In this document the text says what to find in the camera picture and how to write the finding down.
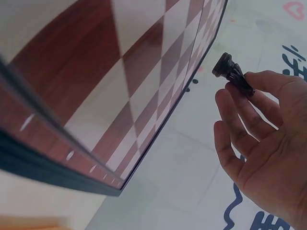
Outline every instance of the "dark brown square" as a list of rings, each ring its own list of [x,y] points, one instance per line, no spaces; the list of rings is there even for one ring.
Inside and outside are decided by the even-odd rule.
[[[165,11],[171,9],[179,0],[166,0],[166,8]]]
[[[159,119],[159,117],[161,116],[161,114],[165,110],[167,104],[171,101],[172,94],[173,94],[173,88],[174,88],[174,86],[171,87],[171,89],[168,91],[165,98],[162,100],[161,104],[158,106],[157,119]]]
[[[94,87],[119,60],[113,17],[109,12],[75,49],[71,59],[48,83],[45,103],[65,125]]]
[[[157,107],[158,107],[158,92],[155,93],[153,98],[150,100],[150,102],[147,104],[147,106],[145,107],[145,109],[143,110],[143,112],[135,122],[135,131],[137,136],[141,134],[146,124],[148,123],[148,121],[156,111]]]
[[[205,7],[203,8],[203,10],[201,12],[201,20],[200,20],[200,25],[198,26],[198,31],[202,29],[202,27],[205,25],[206,21],[209,18],[209,12],[210,12],[210,8],[211,8],[211,3],[212,3],[212,0],[210,0],[205,5]]]
[[[119,58],[111,1],[79,0],[12,64],[65,124]]]
[[[163,21],[160,18],[123,56],[130,96],[161,59]]]
[[[202,10],[204,0],[190,0],[187,25],[193,21],[196,15]]]
[[[101,137],[93,149],[93,153],[100,156],[103,162],[107,162],[131,129],[132,125],[133,120],[130,104],[128,102]]]
[[[193,45],[194,45],[194,41],[191,43],[191,45],[187,48],[187,50],[181,56],[181,58],[179,60],[179,64],[178,64],[177,77],[179,76],[179,74],[182,72],[182,70],[184,69],[184,67],[188,63],[188,61],[191,57],[192,50],[193,50]]]
[[[33,134],[29,146],[36,149],[42,154],[46,154],[59,138],[45,125],[40,127]]]
[[[171,45],[167,52],[162,57],[161,63],[161,78],[160,85],[167,78],[172,71],[178,60],[180,59],[180,52],[183,42],[183,33],[177,38],[177,40]]]

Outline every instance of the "knuckle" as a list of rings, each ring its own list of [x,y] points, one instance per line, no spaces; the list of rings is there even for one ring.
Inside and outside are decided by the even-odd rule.
[[[236,161],[237,157],[234,155],[229,156],[223,163],[221,163],[221,166],[226,169],[231,167],[231,165]]]
[[[268,108],[266,114],[268,116],[268,118],[272,118],[276,115],[278,115],[280,113],[280,108],[277,106],[271,106],[270,108]]]
[[[241,141],[244,137],[248,135],[246,130],[240,130],[236,133],[236,142]]]
[[[261,122],[263,122],[263,119],[260,117],[260,116],[255,116],[255,117],[253,117],[250,121],[249,121],[249,123],[248,123],[248,129],[250,130],[250,131],[255,131],[255,130],[257,130],[257,126],[259,126],[259,124],[261,123]]]

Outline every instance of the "floor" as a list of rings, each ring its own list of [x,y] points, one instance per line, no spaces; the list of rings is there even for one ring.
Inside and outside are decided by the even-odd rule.
[[[218,37],[195,76],[199,83],[190,85],[122,195],[106,198],[86,230],[262,229],[268,213],[243,196],[219,166],[214,95],[226,81],[211,70],[225,51],[243,71],[294,74],[298,56],[303,69],[304,4],[229,1]],[[295,58],[293,64],[288,58]],[[272,226],[292,229],[277,220],[273,217]]]

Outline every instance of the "chess piece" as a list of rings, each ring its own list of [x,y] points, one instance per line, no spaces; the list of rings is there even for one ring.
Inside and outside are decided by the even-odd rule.
[[[247,83],[240,66],[234,63],[232,56],[228,53],[223,53],[217,64],[212,70],[212,73],[218,78],[225,77],[233,83],[239,91],[245,96],[251,97],[255,90]]]

